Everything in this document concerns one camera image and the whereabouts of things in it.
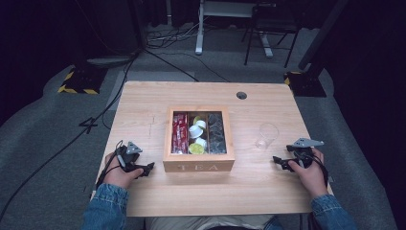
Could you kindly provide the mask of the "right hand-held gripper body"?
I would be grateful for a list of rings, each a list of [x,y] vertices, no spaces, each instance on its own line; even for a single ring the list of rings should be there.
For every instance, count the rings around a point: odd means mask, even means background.
[[[289,152],[293,153],[295,161],[302,168],[308,168],[315,160],[312,148],[322,146],[323,144],[323,141],[299,138],[292,145],[287,145],[286,148]]]

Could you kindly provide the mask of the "wooden tea box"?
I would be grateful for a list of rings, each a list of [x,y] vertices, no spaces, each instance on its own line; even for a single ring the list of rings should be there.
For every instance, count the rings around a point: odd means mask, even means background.
[[[175,112],[186,113],[188,117],[188,151],[184,154],[171,152],[172,121]],[[209,153],[209,114],[220,113],[222,115],[224,135],[226,141],[226,153]],[[203,154],[190,154],[189,145],[195,142],[189,134],[189,128],[193,126],[195,116],[200,116],[206,122],[207,127],[202,128],[203,134],[200,138],[207,141],[207,147]],[[229,172],[235,163],[235,151],[233,137],[231,133],[229,111],[226,106],[172,106],[168,110],[165,151],[163,164],[166,173],[182,172]]]

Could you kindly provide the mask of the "black metal chair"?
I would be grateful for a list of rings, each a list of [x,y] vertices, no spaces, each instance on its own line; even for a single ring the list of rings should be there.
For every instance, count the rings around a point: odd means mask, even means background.
[[[284,67],[286,67],[300,29],[299,21],[295,18],[286,0],[257,0],[251,10],[251,18],[241,40],[244,41],[245,37],[248,37],[244,64],[248,62],[253,34],[280,35],[282,38],[277,45],[280,45],[287,35],[293,35],[284,63]]]

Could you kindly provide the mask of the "yellow black striped stand base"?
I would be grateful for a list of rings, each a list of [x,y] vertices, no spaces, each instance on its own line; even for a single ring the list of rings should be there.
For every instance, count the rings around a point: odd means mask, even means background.
[[[306,72],[286,72],[283,74],[283,82],[289,86],[295,97],[324,98],[327,95],[320,81]]]
[[[92,68],[85,71],[73,67],[57,92],[97,95],[101,92],[106,73],[105,68]]]

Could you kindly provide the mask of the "person's right hand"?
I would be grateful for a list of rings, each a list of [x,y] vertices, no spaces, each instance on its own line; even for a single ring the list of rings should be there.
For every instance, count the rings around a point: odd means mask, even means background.
[[[302,168],[294,161],[289,161],[288,165],[300,177],[300,180],[307,189],[310,197],[316,198],[318,196],[327,195],[328,190],[322,169],[322,165],[324,164],[324,155],[317,149],[313,149],[312,151],[319,162],[313,162],[306,169]]]

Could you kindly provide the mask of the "dark slanted stand pole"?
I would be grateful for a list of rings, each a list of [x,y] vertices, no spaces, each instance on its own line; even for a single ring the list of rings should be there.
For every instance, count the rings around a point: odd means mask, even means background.
[[[298,64],[298,67],[301,70],[304,70],[308,63],[310,63],[316,56],[317,51],[322,46],[323,41],[327,37],[327,34],[335,24],[337,18],[340,16],[343,8],[347,5],[349,0],[338,0],[334,7],[332,8],[331,12],[327,16],[326,21],[322,25],[319,33],[315,36],[312,43],[310,44],[309,48],[305,52],[303,58]]]

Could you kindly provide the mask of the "white desk leg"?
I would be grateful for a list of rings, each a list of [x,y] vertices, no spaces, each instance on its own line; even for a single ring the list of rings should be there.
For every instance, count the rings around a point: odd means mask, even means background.
[[[273,51],[271,49],[270,43],[268,41],[268,37],[266,34],[259,35],[260,42],[262,44],[262,48],[264,50],[265,56],[267,58],[272,58],[274,56]]]
[[[200,56],[203,53],[203,39],[204,39],[204,3],[205,0],[199,0],[198,11],[198,32],[196,36],[195,53]]]

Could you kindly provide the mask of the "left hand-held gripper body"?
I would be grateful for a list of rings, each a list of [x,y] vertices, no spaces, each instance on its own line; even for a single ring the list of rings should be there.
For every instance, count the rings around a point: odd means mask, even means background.
[[[116,149],[116,154],[122,170],[129,173],[138,169],[135,162],[139,158],[142,151],[143,150],[141,148],[132,142],[129,142],[127,145],[120,145]]]

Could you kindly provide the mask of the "person's left hand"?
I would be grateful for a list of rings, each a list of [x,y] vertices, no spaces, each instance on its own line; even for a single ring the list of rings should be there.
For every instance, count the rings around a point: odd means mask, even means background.
[[[107,168],[108,173],[103,180],[106,184],[128,189],[131,183],[144,172],[143,169],[137,169],[133,172],[124,172],[120,167],[117,157],[112,153],[105,156],[105,161],[110,163]]]

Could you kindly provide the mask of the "bunch of red stick packets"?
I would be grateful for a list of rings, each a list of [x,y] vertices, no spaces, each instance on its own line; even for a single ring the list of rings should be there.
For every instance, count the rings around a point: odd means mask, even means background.
[[[184,154],[188,151],[188,117],[186,113],[175,112],[172,121],[171,152]]]

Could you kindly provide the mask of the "clear plastic cup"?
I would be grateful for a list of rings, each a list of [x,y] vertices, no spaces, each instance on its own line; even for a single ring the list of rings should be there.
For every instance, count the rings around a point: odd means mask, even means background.
[[[259,127],[259,138],[256,147],[266,150],[280,135],[279,129],[270,123],[264,123]]]

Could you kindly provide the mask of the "pile of dark tea bags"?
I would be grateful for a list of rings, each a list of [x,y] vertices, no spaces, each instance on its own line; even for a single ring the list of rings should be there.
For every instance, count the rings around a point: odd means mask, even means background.
[[[209,153],[226,153],[226,141],[222,115],[220,113],[209,114]]]

